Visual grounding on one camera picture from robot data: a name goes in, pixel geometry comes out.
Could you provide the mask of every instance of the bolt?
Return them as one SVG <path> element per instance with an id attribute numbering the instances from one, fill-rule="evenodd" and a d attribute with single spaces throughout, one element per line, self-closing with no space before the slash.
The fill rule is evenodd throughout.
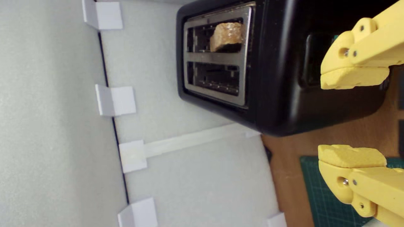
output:
<path id="1" fill-rule="evenodd" d="M 344 179 L 344 181 L 342 182 L 345 186 L 349 186 L 349 182 L 348 179 Z"/>

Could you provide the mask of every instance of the black toaster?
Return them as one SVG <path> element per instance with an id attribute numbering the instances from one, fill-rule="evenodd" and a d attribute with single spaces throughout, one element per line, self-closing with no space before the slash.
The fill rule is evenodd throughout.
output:
<path id="1" fill-rule="evenodd" d="M 264 134 L 286 136 L 377 111 L 381 85 L 322 90 L 320 65 L 343 31 L 394 0 L 199 0 L 177 13 L 180 97 Z M 220 23 L 242 24 L 240 48 L 211 52 Z"/>

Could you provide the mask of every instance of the white wall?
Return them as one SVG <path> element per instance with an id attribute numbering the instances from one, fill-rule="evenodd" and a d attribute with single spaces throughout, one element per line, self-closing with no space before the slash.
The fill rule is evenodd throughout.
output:
<path id="1" fill-rule="evenodd" d="M 81 1 L 2 1 L 0 78 L 0 226 L 117 226 L 125 188 Z"/>

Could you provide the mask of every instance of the green cutting mat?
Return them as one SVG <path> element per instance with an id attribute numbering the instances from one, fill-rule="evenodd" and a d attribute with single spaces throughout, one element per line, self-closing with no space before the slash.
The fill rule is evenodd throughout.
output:
<path id="1" fill-rule="evenodd" d="M 318 169 L 318 157 L 301 157 L 306 190 L 315 227 L 361 227 L 372 218 L 359 216 L 351 205 L 341 203 L 329 190 Z M 404 168 L 400 158 L 388 158 L 389 168 Z"/>

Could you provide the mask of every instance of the wooden surface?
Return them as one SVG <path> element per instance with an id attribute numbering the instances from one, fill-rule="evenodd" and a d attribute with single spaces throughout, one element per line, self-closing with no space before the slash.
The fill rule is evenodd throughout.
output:
<path id="1" fill-rule="evenodd" d="M 387 157 L 398 156 L 398 119 L 404 114 L 398 111 L 398 75 L 391 80 L 385 102 L 369 117 L 288 137 L 263 136 L 273 154 L 272 177 L 288 227 L 314 226 L 299 158 L 317 156 L 319 144 L 372 147 Z"/>

